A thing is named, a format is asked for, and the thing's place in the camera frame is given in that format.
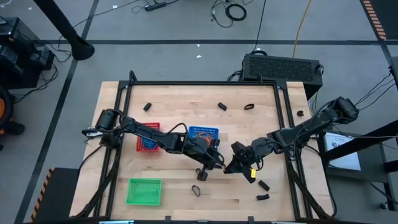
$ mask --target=gray floor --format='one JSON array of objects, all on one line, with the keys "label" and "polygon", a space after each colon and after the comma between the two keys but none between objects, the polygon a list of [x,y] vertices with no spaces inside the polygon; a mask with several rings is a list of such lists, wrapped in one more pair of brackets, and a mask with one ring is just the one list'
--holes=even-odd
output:
[{"label": "gray floor", "polygon": [[[86,19],[93,0],[56,1],[72,25]],[[100,0],[96,13],[129,1]],[[261,16],[262,1],[246,7],[248,17],[224,29],[211,21],[213,0],[180,0],[163,9],[133,14],[131,4],[93,19],[87,39],[91,40],[183,40],[183,39],[255,39]],[[268,0],[260,39],[294,40],[305,10],[306,0]],[[58,31],[31,0],[14,0],[4,8],[2,16],[19,16],[41,39],[55,40]],[[220,22],[228,24],[222,10],[217,9]],[[76,30],[81,33],[85,23]],[[313,0],[301,30],[302,40],[376,40],[372,27],[358,0]],[[293,45],[259,45],[269,55],[291,57]],[[134,70],[139,80],[225,80],[239,69],[252,44],[173,44],[173,45],[95,45],[96,53],[89,60],[78,62],[57,128],[44,162],[26,217],[30,216],[42,181],[51,167],[77,168],[85,144],[80,131],[91,124],[101,82],[125,80]],[[389,46],[398,56],[398,46]],[[321,61],[325,66],[323,87],[318,107],[337,96],[353,101],[361,98],[388,74],[388,62],[377,45],[299,45],[296,57]],[[0,152],[0,222],[13,223],[24,196],[37,156],[43,145],[71,59],[56,63],[59,76],[46,90],[38,91],[16,105],[16,120],[26,125],[21,136],[1,136],[4,150]],[[370,97],[366,105],[377,96]],[[364,134],[396,117],[398,93],[388,91],[374,106],[361,112],[357,121],[341,126],[342,131]],[[387,142],[397,147],[394,141]],[[386,149],[389,161],[398,159],[398,151]],[[398,183],[398,175],[392,175]],[[397,212],[378,209],[383,196],[365,182],[331,178],[331,190],[342,220],[374,223],[395,223]]]}]

